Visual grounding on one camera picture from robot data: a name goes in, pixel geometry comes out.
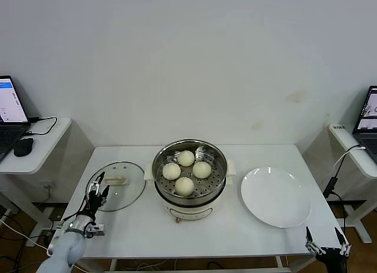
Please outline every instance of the laptop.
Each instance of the laptop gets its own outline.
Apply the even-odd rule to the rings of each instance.
[[[30,127],[12,78],[0,76],[0,161]]]
[[[353,136],[377,162],[377,86],[368,90]]]

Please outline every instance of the white shelf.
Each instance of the white shelf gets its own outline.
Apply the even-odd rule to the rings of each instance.
[[[39,121],[34,123],[29,130],[34,133],[44,133],[53,123],[54,119]],[[0,162],[0,173],[29,175],[39,171],[70,124],[70,118],[59,117],[56,125],[48,134],[25,137],[34,139],[31,153],[23,157],[16,157],[13,154],[13,150],[11,150],[4,160]]]
[[[146,186],[131,206],[116,212],[97,212],[105,236],[87,241],[84,258],[178,258],[308,254],[308,226],[321,246],[339,246],[334,227],[340,229],[296,146],[291,144],[218,146],[234,161],[237,175],[227,185],[214,212],[199,221],[179,224],[163,208],[154,186]],[[142,168],[161,149],[156,146],[98,147],[82,174],[64,217],[77,211],[90,177],[103,166],[130,161]],[[312,200],[309,219],[300,226],[280,229],[267,225],[244,207],[239,196],[243,176],[260,166],[281,167],[307,186]]]
[[[335,136],[344,150],[359,144],[359,142],[350,132],[347,131],[347,129],[348,127],[338,123],[329,125],[329,130]],[[365,150],[354,150],[348,153],[348,156],[355,162],[363,175],[370,179],[377,179],[377,164]]]

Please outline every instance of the white plate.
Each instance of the white plate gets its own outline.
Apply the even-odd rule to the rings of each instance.
[[[248,173],[242,180],[241,194],[252,214],[279,228],[302,224],[312,208],[299,180],[274,167],[261,167]]]

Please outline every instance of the white table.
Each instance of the white table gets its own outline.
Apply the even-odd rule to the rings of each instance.
[[[345,150],[359,144],[352,134],[348,132],[348,130],[352,131],[352,129],[347,125],[339,123],[331,124],[329,130]],[[355,165],[364,176],[369,179],[377,179],[377,164],[365,150],[354,150],[348,153],[348,156],[355,162]],[[354,227],[361,241],[365,244],[370,244],[372,239],[362,224],[361,219],[375,208],[377,208],[377,196],[364,202],[357,210],[353,210],[351,205],[345,205],[345,210],[348,214],[346,227]],[[339,219],[339,223],[343,225],[343,219]]]
[[[97,212],[97,223],[105,224],[105,236],[87,240],[84,258],[194,258],[307,255],[305,226],[321,246],[339,247],[333,213],[296,146],[284,145],[219,145],[227,159],[234,161],[237,175],[227,185],[214,212],[201,220],[176,224],[162,207],[154,186],[146,186],[131,206],[116,212]],[[161,147],[98,147],[82,174],[64,217],[76,212],[82,202],[90,177],[103,166],[130,161],[143,169],[153,161]],[[260,166],[281,167],[298,177],[308,187],[312,212],[301,226],[280,229],[254,217],[240,200],[243,176]],[[306,264],[296,264],[287,271],[297,272]]]
[[[53,123],[54,119],[39,121],[32,124],[29,130],[34,133],[44,133]],[[0,162],[0,192],[38,223],[31,233],[31,236],[40,235],[43,229],[51,228],[52,221],[48,219],[48,217],[54,208],[46,208],[44,213],[39,211],[38,208],[28,200],[27,196],[14,184],[12,176],[9,175],[28,175],[39,171],[70,124],[70,118],[59,117],[56,125],[48,134],[43,136],[27,136],[34,139],[32,152],[30,154],[24,157],[16,157],[12,150],[4,160]]]

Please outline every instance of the steamed bun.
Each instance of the steamed bun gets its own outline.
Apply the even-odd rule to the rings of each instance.
[[[181,196],[189,196],[194,192],[194,182],[188,177],[180,177],[176,181],[176,192]]]
[[[198,179],[205,179],[211,174],[211,165],[207,162],[198,162],[193,167],[194,176]]]
[[[191,151],[185,150],[178,154],[178,163],[183,167],[189,167],[194,163],[195,156]]]
[[[167,180],[178,179],[181,175],[181,168],[175,163],[166,164],[163,168],[163,176]]]

